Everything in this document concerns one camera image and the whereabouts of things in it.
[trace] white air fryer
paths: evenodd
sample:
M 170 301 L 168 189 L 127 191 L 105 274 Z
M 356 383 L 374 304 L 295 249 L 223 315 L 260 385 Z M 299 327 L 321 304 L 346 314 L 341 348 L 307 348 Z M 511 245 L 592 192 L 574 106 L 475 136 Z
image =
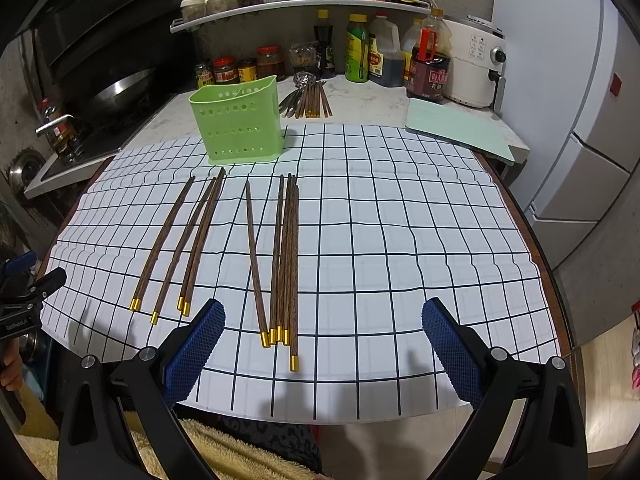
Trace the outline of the white air fryer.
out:
M 451 31 L 451 64 L 444 95 L 474 108 L 500 112 L 504 94 L 502 67 L 507 59 L 502 31 L 481 18 L 444 17 Z

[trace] red jar lid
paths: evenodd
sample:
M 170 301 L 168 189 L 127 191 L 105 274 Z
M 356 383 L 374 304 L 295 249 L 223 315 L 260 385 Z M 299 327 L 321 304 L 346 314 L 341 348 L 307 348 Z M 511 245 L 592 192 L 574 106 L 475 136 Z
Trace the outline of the red jar lid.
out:
M 277 52 L 280 50 L 279 45 L 262 46 L 258 49 L 258 54 L 268 54 L 270 52 Z
M 232 56 L 219 57 L 217 60 L 213 62 L 213 66 L 225 66 L 235 61 L 236 60 Z

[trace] green bottle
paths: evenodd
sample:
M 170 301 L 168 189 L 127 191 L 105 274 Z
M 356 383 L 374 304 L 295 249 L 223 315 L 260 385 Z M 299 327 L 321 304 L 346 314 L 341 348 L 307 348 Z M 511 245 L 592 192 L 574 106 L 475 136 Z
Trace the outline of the green bottle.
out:
M 347 81 L 354 83 L 364 83 L 369 76 L 369 33 L 365 23 L 365 14 L 349 15 L 344 71 Z

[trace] yellow fluffy fabric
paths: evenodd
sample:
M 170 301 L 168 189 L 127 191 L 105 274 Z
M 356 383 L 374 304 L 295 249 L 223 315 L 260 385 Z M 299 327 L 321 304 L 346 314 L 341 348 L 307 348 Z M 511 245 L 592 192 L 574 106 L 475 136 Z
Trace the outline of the yellow fluffy fabric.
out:
M 58 478 L 58 430 L 38 399 L 27 387 L 20 391 L 27 420 L 18 442 L 47 480 Z M 127 424 L 146 470 L 166 479 L 158 457 L 149 444 L 136 413 L 126 413 Z M 196 420 L 180 423 L 203 459 L 221 480 L 312 480 L 309 469 L 287 462 L 273 453 L 234 439 Z

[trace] checkered tablecloth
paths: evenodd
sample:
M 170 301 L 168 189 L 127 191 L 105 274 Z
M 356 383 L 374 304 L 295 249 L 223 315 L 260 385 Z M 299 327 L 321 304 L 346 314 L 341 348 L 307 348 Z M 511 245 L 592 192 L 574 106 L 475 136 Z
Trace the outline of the checkered tablecloth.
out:
M 226 328 L 188 405 L 263 420 L 344 423 L 459 405 L 421 328 L 437 296 L 488 346 L 535 362 L 558 353 L 538 268 L 497 187 L 465 149 L 398 128 L 301 124 L 279 160 L 226 168 L 193 309 L 215 297 Z M 66 286 L 46 302 L 45 330 L 79 355 L 130 358 L 185 319 L 177 296 L 191 247 L 157 326 L 150 313 L 174 247 L 208 179 L 199 137 L 120 153 L 82 197 L 52 248 Z M 287 348 L 263 349 L 249 274 L 242 191 L 251 179 L 268 313 L 278 178 L 300 188 L 300 371 Z M 196 182 L 152 273 L 142 311 L 129 303 L 185 181 Z

